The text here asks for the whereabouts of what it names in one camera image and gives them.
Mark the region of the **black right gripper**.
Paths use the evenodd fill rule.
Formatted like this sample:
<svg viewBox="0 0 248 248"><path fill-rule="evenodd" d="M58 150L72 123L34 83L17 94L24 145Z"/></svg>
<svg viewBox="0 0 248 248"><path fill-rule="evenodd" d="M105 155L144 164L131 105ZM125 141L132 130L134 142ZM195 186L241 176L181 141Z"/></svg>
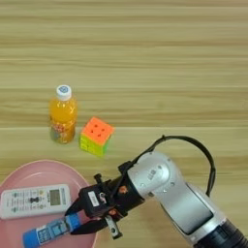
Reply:
<svg viewBox="0 0 248 248"><path fill-rule="evenodd" d="M116 192L114 192L121 177L113 180L103 181L98 173L95 175L96 192L98 205L93 207L94 217L104 217L99 220L91 220L74 231L71 235L97 233L104 228L108 228L113 239L122 236L118 229L116 220L113 218L124 218L133 208L141 205L144 199L139 195L128 176L125 176ZM67 209L65 215L71 215L83 210L81 199L77 198Z"/></svg>

